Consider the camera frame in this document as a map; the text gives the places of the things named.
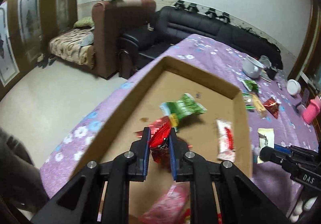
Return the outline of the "white gloved right hand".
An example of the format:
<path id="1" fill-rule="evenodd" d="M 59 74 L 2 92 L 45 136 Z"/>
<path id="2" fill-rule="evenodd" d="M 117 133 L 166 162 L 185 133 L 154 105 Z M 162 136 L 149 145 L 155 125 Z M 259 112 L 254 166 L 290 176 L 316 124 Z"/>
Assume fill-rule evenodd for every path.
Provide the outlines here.
<path id="1" fill-rule="evenodd" d="M 306 201 L 302 198 L 298 199 L 297 204 L 289 217 L 291 223 L 296 223 L 303 212 L 310 211 L 316 200 L 317 197 L 312 197 Z"/>

